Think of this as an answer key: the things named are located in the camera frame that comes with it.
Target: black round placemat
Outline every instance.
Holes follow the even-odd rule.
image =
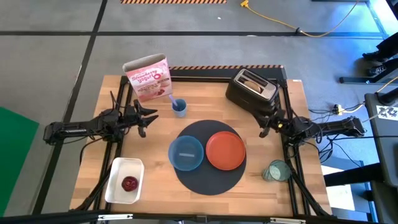
[[[219,170],[209,162],[206,156],[206,143],[212,135],[220,131],[229,131],[239,136],[227,124],[212,120],[197,121],[187,126],[178,135],[179,137],[193,136],[197,138],[205,150],[203,161],[195,170],[180,171],[174,169],[181,183],[198,194],[218,195],[226,192],[239,182],[246,167],[246,156],[238,168],[229,171]]]

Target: yellow and black tape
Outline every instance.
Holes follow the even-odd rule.
[[[226,0],[120,0],[121,4],[225,4]]]
[[[283,65],[215,65],[215,66],[174,66],[169,70],[240,69],[240,68],[283,68]]]

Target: strawberry yogurt box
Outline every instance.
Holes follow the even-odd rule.
[[[169,65],[164,54],[125,63],[123,71],[141,102],[172,93]]]

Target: white paper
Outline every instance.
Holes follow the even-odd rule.
[[[379,106],[376,105],[377,108],[377,113],[380,113],[381,111],[384,111],[388,108],[388,106]],[[392,107],[389,108],[387,111],[384,113],[379,114],[380,119],[389,119],[393,121],[398,121],[398,107]]]
[[[341,169],[327,166],[321,166],[321,168],[323,175],[343,171]],[[355,211],[353,194],[351,193],[351,186],[349,184],[327,187],[326,192],[328,193],[331,207]]]

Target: orange plate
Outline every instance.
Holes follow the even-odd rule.
[[[216,168],[233,170],[242,164],[246,149],[239,136],[229,131],[220,131],[209,138],[206,155]]]

